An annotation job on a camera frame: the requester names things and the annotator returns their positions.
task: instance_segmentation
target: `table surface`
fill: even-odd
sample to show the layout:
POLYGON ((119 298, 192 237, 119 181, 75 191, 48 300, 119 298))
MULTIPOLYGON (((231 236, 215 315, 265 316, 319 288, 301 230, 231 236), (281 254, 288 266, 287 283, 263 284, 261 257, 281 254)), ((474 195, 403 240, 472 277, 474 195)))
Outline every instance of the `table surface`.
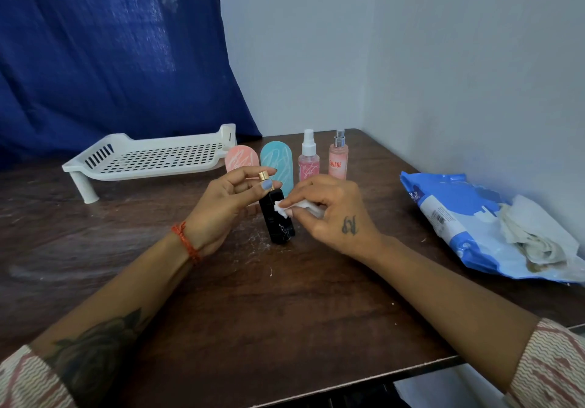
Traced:
MULTIPOLYGON (((250 146, 275 139, 298 158, 300 134, 250 146)), ((333 132, 315 140, 325 172, 333 132)), ((404 191, 399 174, 414 169, 362 131, 348 130, 347 143, 347 177, 382 232, 539 316, 585 323, 580 286, 465 269, 404 191)), ((101 199, 85 205, 61 163, 0 173, 0 357, 103 286, 224 173, 93 182, 101 199)), ((262 216, 235 228, 155 317, 109 404, 249 407, 457 360, 390 286, 295 225, 285 245, 270 243, 262 216)))

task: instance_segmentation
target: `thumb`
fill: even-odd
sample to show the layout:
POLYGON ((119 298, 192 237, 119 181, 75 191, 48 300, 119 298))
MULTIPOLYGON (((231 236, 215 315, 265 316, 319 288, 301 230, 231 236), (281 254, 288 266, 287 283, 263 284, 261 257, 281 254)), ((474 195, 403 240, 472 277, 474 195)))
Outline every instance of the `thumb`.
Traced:
POLYGON ((297 206, 293 206, 292 208, 288 209, 289 211, 292 211, 292 216, 297 219, 299 221, 299 223, 301 225, 303 225, 303 227, 305 227, 305 229, 307 231, 309 231, 309 234, 311 234, 313 237, 315 236, 315 229, 318 226, 319 219, 317 219, 315 216, 313 216, 313 214, 311 214, 309 211, 307 211, 304 208, 299 208, 297 206))
POLYGON ((266 196, 271 188, 272 180, 266 179, 265 181, 254 185, 252 188, 246 189, 244 192, 235 194, 232 197, 234 198, 238 209, 242 209, 266 196))

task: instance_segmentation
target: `pink body mist bottle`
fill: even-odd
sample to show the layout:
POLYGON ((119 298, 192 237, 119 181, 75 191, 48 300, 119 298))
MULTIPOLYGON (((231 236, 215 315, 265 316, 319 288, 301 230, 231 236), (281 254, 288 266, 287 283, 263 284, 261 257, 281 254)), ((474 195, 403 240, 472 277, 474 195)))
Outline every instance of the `pink body mist bottle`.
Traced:
POLYGON ((345 130, 335 132, 335 143, 329 147, 329 175, 345 180, 349 147, 345 144, 345 130))
POLYGON ((298 180, 302 182, 319 173, 319 156, 313 139, 313 130, 305 130, 303 153, 298 158, 298 180))

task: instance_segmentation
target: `person's left hand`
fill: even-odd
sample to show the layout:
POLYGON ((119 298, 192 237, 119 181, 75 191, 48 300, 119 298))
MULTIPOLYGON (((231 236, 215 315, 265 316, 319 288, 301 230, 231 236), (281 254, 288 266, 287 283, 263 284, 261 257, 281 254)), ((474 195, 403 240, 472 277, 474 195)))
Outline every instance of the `person's left hand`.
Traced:
POLYGON ((185 236, 201 257, 217 251, 238 220, 260 212, 260 205, 253 203, 266 196, 273 185, 282 186, 270 179, 261 182, 257 177, 262 171, 276 174, 274 168, 242 167, 209 183, 185 219, 185 236))

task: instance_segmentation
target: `blue card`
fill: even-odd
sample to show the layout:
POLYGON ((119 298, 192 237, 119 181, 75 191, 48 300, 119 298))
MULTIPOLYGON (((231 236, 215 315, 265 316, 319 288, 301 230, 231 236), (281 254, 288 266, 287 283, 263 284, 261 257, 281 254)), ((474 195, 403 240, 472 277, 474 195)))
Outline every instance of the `blue card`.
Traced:
POLYGON ((278 169, 272 179, 282 182, 282 194, 284 197, 289 195, 294 186, 292 161, 291 149, 286 143, 279 141, 267 143, 260 153, 260 165, 262 167, 278 169))

